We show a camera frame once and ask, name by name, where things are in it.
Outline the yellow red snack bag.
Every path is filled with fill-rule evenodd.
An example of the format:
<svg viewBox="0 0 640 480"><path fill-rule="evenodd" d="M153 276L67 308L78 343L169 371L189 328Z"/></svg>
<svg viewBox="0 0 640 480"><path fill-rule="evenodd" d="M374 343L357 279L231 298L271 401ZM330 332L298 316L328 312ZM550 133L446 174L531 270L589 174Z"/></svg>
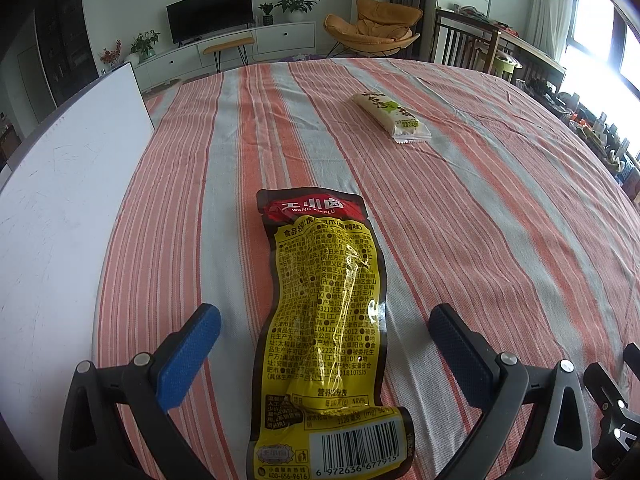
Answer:
<svg viewBox="0 0 640 480"><path fill-rule="evenodd" d="M254 361L247 475L397 479L416 448L405 408L381 400L386 266L363 199L261 190L272 307Z"/></svg>

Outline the cream green pastry packet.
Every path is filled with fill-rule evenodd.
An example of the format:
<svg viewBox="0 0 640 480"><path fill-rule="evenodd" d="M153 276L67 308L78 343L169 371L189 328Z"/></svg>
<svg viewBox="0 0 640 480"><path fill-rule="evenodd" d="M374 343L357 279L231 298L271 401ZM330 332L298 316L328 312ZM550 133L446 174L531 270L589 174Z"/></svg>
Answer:
<svg viewBox="0 0 640 480"><path fill-rule="evenodd" d="M352 102L369 114L397 144L426 142L431 139L430 130L419 118L385 93L357 93L352 96Z"/></svg>

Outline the white cardboard box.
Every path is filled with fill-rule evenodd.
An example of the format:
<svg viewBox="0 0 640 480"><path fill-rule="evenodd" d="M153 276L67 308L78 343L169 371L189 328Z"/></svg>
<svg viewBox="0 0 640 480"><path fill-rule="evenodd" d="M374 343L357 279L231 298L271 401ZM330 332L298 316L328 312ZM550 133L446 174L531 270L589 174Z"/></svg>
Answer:
<svg viewBox="0 0 640 480"><path fill-rule="evenodd" d="M120 66L57 108L1 177L1 415L42 478L75 366L93 352L108 241L154 126Z"/></svg>

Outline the red flower vase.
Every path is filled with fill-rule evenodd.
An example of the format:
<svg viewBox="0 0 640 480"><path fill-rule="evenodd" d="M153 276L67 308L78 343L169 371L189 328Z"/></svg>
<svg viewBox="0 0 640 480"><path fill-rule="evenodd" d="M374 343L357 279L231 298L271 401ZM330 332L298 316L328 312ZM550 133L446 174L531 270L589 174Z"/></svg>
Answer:
<svg viewBox="0 0 640 480"><path fill-rule="evenodd" d="M120 56L122 55L122 40L117 39L113 49L104 49L100 55L100 61L104 65L105 70L110 72L119 66Z"/></svg>

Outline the green potted plant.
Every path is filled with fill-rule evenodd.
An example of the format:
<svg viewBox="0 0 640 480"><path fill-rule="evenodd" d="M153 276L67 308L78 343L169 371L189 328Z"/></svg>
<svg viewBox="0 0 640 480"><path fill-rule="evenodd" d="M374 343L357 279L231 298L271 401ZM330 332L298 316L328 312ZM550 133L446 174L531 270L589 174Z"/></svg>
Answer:
<svg viewBox="0 0 640 480"><path fill-rule="evenodd" d="M160 33L154 29L140 32L140 34L134 38L130 46L130 52L137 53L139 61L143 62L154 54L154 46L158 43L158 40L160 40Z"/></svg>

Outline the dark display cabinet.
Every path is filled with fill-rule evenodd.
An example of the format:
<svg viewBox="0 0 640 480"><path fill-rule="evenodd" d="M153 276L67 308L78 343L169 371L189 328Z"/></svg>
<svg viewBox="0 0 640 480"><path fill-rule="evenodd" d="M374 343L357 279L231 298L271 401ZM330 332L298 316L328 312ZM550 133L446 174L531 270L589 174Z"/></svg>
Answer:
<svg viewBox="0 0 640 480"><path fill-rule="evenodd" d="M82 0L41 0L34 21L43 75L60 106L99 78Z"/></svg>

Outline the white tv cabinet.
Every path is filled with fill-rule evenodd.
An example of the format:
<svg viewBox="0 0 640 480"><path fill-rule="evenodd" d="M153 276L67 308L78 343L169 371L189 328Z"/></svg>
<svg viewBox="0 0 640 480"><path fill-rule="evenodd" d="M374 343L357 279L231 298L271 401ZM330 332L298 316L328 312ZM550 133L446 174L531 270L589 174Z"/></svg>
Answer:
<svg viewBox="0 0 640 480"><path fill-rule="evenodd" d="M253 63L316 54L314 22L258 26L191 42L153 55L134 68L139 89L150 90L174 79L186 80Z"/></svg>

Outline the black flat television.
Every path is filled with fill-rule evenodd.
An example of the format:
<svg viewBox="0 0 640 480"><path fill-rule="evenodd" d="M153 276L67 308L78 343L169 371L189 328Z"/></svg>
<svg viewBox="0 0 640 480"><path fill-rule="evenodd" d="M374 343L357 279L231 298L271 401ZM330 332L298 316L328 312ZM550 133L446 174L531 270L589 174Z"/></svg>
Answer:
<svg viewBox="0 0 640 480"><path fill-rule="evenodd" d="M180 0L166 6L174 44L254 24L253 0Z"/></svg>

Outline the small dark potted plant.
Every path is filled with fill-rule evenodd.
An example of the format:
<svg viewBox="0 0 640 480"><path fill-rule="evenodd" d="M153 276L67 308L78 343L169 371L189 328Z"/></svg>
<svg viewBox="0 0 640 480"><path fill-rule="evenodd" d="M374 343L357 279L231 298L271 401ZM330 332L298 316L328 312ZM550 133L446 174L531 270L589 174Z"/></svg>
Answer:
<svg viewBox="0 0 640 480"><path fill-rule="evenodd" d="M274 23L272 11L274 4L272 2L263 2L258 6L260 12L262 12L262 24L264 26L270 26Z"/></svg>

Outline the leafy plant white vase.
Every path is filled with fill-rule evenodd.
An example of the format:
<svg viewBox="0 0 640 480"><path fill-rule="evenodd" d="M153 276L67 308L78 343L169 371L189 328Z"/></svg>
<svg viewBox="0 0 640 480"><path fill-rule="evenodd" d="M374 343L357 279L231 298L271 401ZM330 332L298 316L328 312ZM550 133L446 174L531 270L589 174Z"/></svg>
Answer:
<svg viewBox="0 0 640 480"><path fill-rule="evenodd" d="M320 0L277 0L276 6L290 23L299 23L319 2Z"/></svg>

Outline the wooden dining table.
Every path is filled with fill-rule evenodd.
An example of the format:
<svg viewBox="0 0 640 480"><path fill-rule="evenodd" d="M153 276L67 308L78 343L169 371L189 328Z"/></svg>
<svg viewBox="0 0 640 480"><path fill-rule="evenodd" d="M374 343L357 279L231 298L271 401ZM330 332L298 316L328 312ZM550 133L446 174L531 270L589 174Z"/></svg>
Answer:
<svg viewBox="0 0 640 480"><path fill-rule="evenodd" d="M514 84L545 81L559 91L565 68L540 49L497 25L438 8L430 61L493 74Z"/></svg>

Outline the orange lounge chair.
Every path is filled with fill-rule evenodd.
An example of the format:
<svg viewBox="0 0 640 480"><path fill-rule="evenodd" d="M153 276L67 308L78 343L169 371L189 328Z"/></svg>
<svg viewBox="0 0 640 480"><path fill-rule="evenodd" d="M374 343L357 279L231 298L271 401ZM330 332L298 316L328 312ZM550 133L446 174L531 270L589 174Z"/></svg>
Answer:
<svg viewBox="0 0 640 480"><path fill-rule="evenodd" d="M356 0L356 8L355 23L335 14L328 14L323 21L324 30L345 52L386 58L420 38L414 30L423 18L423 11L418 8L376 0Z"/></svg>

